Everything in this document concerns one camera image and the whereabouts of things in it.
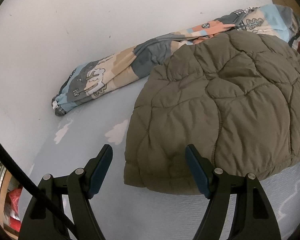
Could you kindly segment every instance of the gray fitted sheet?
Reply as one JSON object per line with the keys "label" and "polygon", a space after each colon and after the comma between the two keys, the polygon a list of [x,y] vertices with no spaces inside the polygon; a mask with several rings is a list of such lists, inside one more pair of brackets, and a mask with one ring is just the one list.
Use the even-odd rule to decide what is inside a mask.
{"label": "gray fitted sheet", "polygon": [[[30,178],[38,184],[46,173],[68,175],[84,167],[108,143],[113,147],[113,161],[99,194],[90,200],[106,239],[192,239],[208,205],[203,195],[167,195],[123,183],[126,130],[145,82],[146,78],[115,90],[61,118],[38,153]],[[276,214],[282,239],[287,239],[300,223],[300,163],[261,184]],[[30,198],[23,190],[21,217]],[[66,197],[64,205],[70,216]],[[234,206],[235,196],[231,196],[221,239],[229,235]]]}

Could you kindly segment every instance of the red object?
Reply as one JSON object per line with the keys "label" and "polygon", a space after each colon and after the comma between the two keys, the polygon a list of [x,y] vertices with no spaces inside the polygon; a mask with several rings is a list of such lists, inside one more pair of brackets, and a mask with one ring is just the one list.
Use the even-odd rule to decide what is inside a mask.
{"label": "red object", "polygon": [[9,198],[11,199],[11,208],[16,214],[18,214],[18,204],[21,191],[21,188],[16,188],[9,192]]}
{"label": "red object", "polygon": [[14,219],[13,217],[10,217],[10,227],[17,232],[20,232],[21,228],[21,222],[19,220]]}

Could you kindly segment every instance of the white wall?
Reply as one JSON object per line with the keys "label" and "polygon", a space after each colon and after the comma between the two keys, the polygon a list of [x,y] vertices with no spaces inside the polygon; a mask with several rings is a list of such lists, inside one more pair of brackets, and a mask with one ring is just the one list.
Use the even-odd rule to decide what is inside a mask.
{"label": "white wall", "polygon": [[59,118],[51,98],[83,62],[271,0],[5,0],[0,141],[24,171]]}

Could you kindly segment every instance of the patterned blanket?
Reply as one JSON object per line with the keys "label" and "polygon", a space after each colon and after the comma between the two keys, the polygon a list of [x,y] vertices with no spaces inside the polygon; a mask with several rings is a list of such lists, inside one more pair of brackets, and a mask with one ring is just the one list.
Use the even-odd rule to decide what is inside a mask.
{"label": "patterned blanket", "polygon": [[202,25],[162,35],[82,64],[72,71],[52,99],[55,114],[62,116],[78,105],[149,75],[154,66],[162,64],[183,45],[198,44],[233,29],[275,35],[289,42],[300,31],[300,20],[291,8],[281,5],[239,9]]}

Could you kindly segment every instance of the blue gripper pad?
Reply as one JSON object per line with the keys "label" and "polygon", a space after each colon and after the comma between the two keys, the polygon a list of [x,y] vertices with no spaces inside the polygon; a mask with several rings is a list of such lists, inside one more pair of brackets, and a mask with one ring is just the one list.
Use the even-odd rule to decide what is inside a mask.
{"label": "blue gripper pad", "polygon": [[194,181],[201,194],[203,194],[207,199],[211,198],[212,193],[209,190],[209,180],[205,174],[203,168],[201,167],[199,161],[197,160],[191,147],[188,145],[185,151],[186,162],[188,167],[194,177]]}
{"label": "blue gripper pad", "polygon": [[98,154],[97,159],[99,155],[101,155],[101,158],[90,177],[90,188],[87,192],[88,199],[92,199],[92,197],[97,194],[101,188],[102,182],[112,161],[112,147],[110,145],[104,145]]}

